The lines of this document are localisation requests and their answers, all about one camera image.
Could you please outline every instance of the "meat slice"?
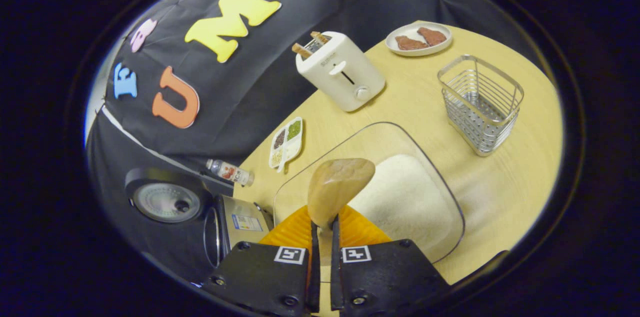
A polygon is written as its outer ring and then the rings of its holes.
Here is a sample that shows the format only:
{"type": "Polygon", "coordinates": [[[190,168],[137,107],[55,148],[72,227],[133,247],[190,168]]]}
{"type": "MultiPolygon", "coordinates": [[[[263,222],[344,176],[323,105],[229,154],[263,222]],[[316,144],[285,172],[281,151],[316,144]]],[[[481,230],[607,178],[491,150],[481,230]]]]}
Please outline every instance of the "meat slice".
{"type": "Polygon", "coordinates": [[[445,42],[447,39],[442,32],[425,27],[418,28],[418,33],[424,37],[424,40],[429,44],[429,46],[436,46],[437,44],[445,42]]]}
{"type": "Polygon", "coordinates": [[[411,51],[414,49],[422,49],[429,47],[427,43],[416,41],[415,39],[411,39],[407,36],[398,36],[395,37],[395,40],[398,43],[398,48],[402,51],[411,51]]]}

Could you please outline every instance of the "metal basket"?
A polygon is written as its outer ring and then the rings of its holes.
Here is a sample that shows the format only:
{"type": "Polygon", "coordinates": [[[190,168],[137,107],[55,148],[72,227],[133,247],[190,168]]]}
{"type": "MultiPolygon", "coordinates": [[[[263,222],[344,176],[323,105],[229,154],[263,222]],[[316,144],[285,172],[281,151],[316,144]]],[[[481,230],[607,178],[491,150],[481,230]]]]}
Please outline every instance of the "metal basket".
{"type": "Polygon", "coordinates": [[[509,136],[524,98],[521,85],[473,55],[438,71],[449,124],[478,156],[488,156],[509,136]]]}

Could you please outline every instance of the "glass dish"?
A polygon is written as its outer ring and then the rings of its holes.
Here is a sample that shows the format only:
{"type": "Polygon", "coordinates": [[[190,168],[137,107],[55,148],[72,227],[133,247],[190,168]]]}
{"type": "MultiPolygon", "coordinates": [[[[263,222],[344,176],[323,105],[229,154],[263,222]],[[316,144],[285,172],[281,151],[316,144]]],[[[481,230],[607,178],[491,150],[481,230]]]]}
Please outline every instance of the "glass dish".
{"type": "Polygon", "coordinates": [[[316,168],[338,158],[365,158],[375,164],[373,178],[349,206],[392,240],[410,238],[432,263],[458,246],[465,230],[458,202],[418,144],[390,122],[362,128],[286,181],[274,197],[274,224],[307,204],[316,168]]]}

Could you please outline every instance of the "letter m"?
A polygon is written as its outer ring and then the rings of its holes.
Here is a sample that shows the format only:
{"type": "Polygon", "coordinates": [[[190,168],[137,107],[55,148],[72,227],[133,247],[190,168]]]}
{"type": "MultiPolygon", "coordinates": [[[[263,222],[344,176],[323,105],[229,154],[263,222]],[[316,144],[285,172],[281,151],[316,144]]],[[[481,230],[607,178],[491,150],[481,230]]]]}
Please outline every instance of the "letter m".
{"type": "Polygon", "coordinates": [[[282,3],[267,0],[220,0],[222,17],[196,21],[184,36],[185,42],[193,40],[207,46],[223,64],[238,48],[238,41],[225,41],[220,36],[245,37],[249,34],[240,15],[249,20],[249,26],[258,26],[280,9],[282,3]]]}

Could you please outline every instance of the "wooden table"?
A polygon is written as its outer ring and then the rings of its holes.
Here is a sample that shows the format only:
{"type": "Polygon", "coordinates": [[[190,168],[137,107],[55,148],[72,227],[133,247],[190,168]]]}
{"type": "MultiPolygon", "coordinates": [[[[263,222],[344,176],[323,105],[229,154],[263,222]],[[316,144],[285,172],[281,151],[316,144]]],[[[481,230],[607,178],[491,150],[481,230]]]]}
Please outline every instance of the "wooden table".
{"type": "MultiPolygon", "coordinates": [[[[452,45],[434,55],[402,57],[384,41],[366,51],[386,78],[386,87],[377,98],[355,112],[344,112],[326,94],[316,91],[243,162],[240,167],[253,171],[255,182],[235,188],[233,197],[271,208],[278,189],[327,151],[372,123],[393,122],[429,156],[466,220],[458,247],[436,264],[443,278],[455,283],[500,251],[511,249],[535,223],[556,181],[563,144],[560,101],[550,80],[519,53],[480,34],[448,27],[454,36],[452,45]],[[465,54],[493,64],[524,89],[510,136],[487,157],[476,155],[448,123],[437,78],[439,69],[465,54]],[[277,173],[268,166],[270,144],[275,131],[294,117],[304,119],[302,151],[283,173],[277,173]]],[[[336,312],[326,312],[329,284],[322,285],[320,314],[334,315],[336,312]]]]}

